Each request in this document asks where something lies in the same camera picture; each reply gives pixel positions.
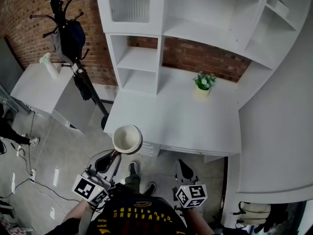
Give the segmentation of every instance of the red brick wall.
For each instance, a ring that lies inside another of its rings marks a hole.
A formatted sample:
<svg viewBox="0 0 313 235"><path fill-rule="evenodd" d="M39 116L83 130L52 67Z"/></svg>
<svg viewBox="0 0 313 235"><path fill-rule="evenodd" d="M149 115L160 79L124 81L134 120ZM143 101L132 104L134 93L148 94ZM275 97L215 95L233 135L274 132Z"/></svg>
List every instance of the red brick wall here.
<svg viewBox="0 0 313 235"><path fill-rule="evenodd" d="M116 85L116 78L103 33L97 0L73 0L67 9L67 18L72 19L81 11L85 14L78 19L85 34L86 44L83 54L90 52L82 61L94 83ZM50 19L29 19L31 14L52 16L48 0L0 0L0 37L7 37L15 55L26 68L30 63L38 63L48 51L53 62L60 62L52 51L50 36L42 34L54 29Z"/></svg>
<svg viewBox="0 0 313 235"><path fill-rule="evenodd" d="M78 20L86 34L83 54L90 52L82 61L94 83L117 85L112 62L103 33L97 0L74 0L67 9L67 18L72 19L81 11L85 14ZM7 37L15 55L26 68L37 63L48 51L52 61L60 62L51 47L50 37L42 34L54 29L49 19L29 19L31 14L52 16L48 0L0 0L0 37ZM129 44L139 47L157 47L157 39L130 37ZM237 82L250 60L234 53L205 44L177 38L165 40L163 65L189 71L214 73L217 77Z"/></svg>
<svg viewBox="0 0 313 235"><path fill-rule="evenodd" d="M156 38L129 37L131 46L157 48ZM238 82L251 60L214 46L180 38L166 38L163 65L188 71L213 73Z"/></svg>

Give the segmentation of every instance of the white flowers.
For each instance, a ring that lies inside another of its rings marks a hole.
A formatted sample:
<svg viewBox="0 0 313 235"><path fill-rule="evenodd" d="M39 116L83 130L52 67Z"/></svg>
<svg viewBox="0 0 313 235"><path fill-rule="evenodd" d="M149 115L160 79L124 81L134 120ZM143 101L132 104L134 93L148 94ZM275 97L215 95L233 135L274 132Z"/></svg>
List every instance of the white flowers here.
<svg viewBox="0 0 313 235"><path fill-rule="evenodd" d="M50 57L51 57L51 53L50 53L50 52L47 52L45 55L43 55L43 57L41 57L41 58L39 59L39 63L41 63L41 64L49 63Z"/></svg>
<svg viewBox="0 0 313 235"><path fill-rule="evenodd" d="M208 91L213 87L216 81L216 76L214 74L204 75L203 72L200 71L193 80L200 90Z"/></svg>

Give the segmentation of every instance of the gray pants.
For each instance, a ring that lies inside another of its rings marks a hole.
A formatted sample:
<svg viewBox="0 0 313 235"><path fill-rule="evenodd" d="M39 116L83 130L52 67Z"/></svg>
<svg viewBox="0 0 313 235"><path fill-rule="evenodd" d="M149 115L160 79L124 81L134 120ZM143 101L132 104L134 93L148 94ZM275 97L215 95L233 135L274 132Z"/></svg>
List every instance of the gray pants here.
<svg viewBox="0 0 313 235"><path fill-rule="evenodd" d="M137 174L130 175L125 179L125 185L127 187L127 190L129 194L141 194L139 191L139 185L140 185L141 178ZM154 199L157 199L159 201L162 201L163 203L170 206L169 203L167 203L164 198L154 197Z"/></svg>

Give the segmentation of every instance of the small flower pot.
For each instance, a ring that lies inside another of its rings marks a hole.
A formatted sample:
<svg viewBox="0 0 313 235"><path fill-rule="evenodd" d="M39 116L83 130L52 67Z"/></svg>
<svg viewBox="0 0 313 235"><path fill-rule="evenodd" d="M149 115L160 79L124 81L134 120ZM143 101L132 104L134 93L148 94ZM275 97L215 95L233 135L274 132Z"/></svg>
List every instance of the small flower pot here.
<svg viewBox="0 0 313 235"><path fill-rule="evenodd" d="M197 85L195 85L195 94L196 95L198 95L198 96L208 96L209 94L210 94L210 92L211 92L211 88L210 89L208 89L207 91L205 91L205 90L201 90L201 89L199 89L199 87L197 86Z"/></svg>

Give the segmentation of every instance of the desk drawer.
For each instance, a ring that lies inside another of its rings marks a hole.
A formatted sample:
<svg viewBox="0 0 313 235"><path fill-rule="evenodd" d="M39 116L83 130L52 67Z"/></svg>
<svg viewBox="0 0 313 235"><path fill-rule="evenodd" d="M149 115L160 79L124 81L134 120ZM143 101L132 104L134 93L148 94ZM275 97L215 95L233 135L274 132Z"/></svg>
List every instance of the desk drawer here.
<svg viewBox="0 0 313 235"><path fill-rule="evenodd" d="M146 156L154 156L157 157L160 152L160 144L143 142L141 149L138 151L139 154Z"/></svg>
<svg viewBox="0 0 313 235"><path fill-rule="evenodd" d="M161 145L161 149L168 150L168 151L190 153L190 154L201 154L201 155L212 155L212 156L223 156L223 157L229 156L229 153L227 152L203 151L203 150L188 149L188 148L181 148L181 147L168 146L168 145Z"/></svg>

